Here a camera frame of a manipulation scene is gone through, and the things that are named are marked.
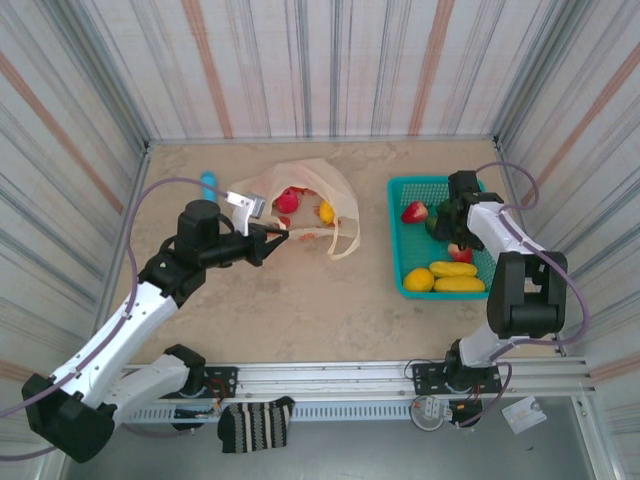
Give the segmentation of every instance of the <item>beige floor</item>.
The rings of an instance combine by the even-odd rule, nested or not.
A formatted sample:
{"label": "beige floor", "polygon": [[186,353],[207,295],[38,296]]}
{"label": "beige floor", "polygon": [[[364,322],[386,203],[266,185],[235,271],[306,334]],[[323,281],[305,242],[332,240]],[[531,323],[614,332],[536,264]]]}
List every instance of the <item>beige floor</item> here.
{"label": "beige floor", "polygon": [[[362,243],[332,261],[328,238],[290,241],[262,268],[238,263],[210,270],[207,283],[144,344],[134,361],[149,363],[175,343],[209,362],[302,362],[440,358],[457,338],[486,322],[485,304],[408,300],[395,288],[387,182],[394,176],[449,174],[494,160],[488,141],[403,141],[163,146],[154,151],[146,184],[216,172],[222,187],[271,165],[324,157],[351,183],[359,202]],[[499,169],[480,177],[507,198]],[[133,234],[139,268],[173,235],[190,185],[161,187],[143,204]],[[129,289],[125,263],[116,301]],[[547,348],[515,354],[551,355]]]}

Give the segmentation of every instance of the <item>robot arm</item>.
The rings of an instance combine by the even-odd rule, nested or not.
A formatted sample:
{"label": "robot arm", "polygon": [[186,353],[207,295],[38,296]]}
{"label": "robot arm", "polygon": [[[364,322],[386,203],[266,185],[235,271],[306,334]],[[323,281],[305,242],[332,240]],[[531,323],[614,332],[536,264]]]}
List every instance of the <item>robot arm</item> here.
{"label": "robot arm", "polygon": [[[487,249],[496,262],[489,298],[488,323],[456,341],[447,352],[446,382],[466,390],[493,365],[505,346],[525,338],[541,338],[564,326],[566,284],[527,245],[531,240],[503,209],[495,193],[482,192],[474,171],[449,176],[449,199],[439,207],[436,231],[442,240],[461,248]],[[567,260],[559,252],[545,252],[565,271]],[[526,281],[536,286],[527,291]]]}
{"label": "robot arm", "polygon": [[[204,282],[206,270],[238,260],[261,266],[289,236],[285,230],[249,223],[259,218],[264,199],[228,192],[235,206],[232,220],[208,200],[190,202],[178,218],[177,234],[167,239],[138,275],[134,306],[108,345],[78,371],[96,347],[120,323],[129,297],[69,361],[49,378],[33,375],[23,386],[24,399],[74,374],[68,383],[27,407],[30,428],[78,462],[93,458],[114,429],[133,412],[176,391],[198,392],[205,359],[181,345],[165,350],[151,365],[120,378],[123,367],[165,320],[175,314]],[[230,230],[220,232],[220,223]],[[267,234],[275,235],[268,241]]]}

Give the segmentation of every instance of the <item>striped sock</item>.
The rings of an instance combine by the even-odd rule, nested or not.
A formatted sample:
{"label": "striped sock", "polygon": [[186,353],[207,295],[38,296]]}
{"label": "striped sock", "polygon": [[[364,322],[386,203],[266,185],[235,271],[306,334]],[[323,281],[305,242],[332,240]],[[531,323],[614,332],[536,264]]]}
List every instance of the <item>striped sock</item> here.
{"label": "striped sock", "polygon": [[246,453],[287,444],[287,427],[295,402],[282,397],[268,403],[233,403],[218,422],[222,453]]}

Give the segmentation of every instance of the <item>blue object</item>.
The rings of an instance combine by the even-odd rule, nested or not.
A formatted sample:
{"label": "blue object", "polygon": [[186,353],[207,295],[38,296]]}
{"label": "blue object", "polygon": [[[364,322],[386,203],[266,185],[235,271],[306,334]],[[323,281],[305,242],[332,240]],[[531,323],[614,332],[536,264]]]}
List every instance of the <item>blue object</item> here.
{"label": "blue object", "polygon": [[[484,191],[484,184],[478,182]],[[449,180],[444,176],[396,177],[389,181],[389,219],[391,221],[391,246],[395,268],[396,286],[409,298],[425,300],[480,300],[489,296],[496,264],[486,250],[473,251],[473,264],[478,267],[478,278],[487,287],[485,292],[439,293],[410,292],[402,281],[415,268],[429,268],[437,261],[451,262],[447,252],[449,242],[438,242],[431,238],[424,223],[402,223],[400,217],[411,202],[422,201],[429,207],[429,215],[436,215],[436,207],[449,198]]]}
{"label": "blue object", "polygon": [[[206,183],[207,185],[211,185],[212,187],[218,186],[218,182],[216,181],[216,176],[213,174],[213,172],[210,172],[209,170],[202,172],[202,175],[200,175],[200,181],[202,183]],[[205,200],[210,200],[212,202],[215,202],[217,195],[216,195],[216,192],[214,192],[213,190],[209,190],[208,188],[202,187],[202,198],[204,198]]]}

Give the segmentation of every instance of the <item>red apple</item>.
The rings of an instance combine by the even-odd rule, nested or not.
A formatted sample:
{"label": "red apple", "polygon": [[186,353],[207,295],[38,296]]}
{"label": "red apple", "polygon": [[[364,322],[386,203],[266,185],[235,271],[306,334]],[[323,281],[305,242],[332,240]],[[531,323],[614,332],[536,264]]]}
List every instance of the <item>red apple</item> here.
{"label": "red apple", "polygon": [[298,209],[298,205],[300,205],[300,199],[293,188],[287,188],[275,201],[275,206],[280,213],[293,213]]}
{"label": "red apple", "polygon": [[467,247],[464,250],[460,250],[460,247],[455,243],[449,245],[447,252],[451,256],[454,262],[471,263],[473,260],[473,252],[471,248]]}
{"label": "red apple", "polygon": [[424,222],[429,216],[427,206],[422,202],[412,202],[402,214],[400,219],[404,223],[420,223]]}

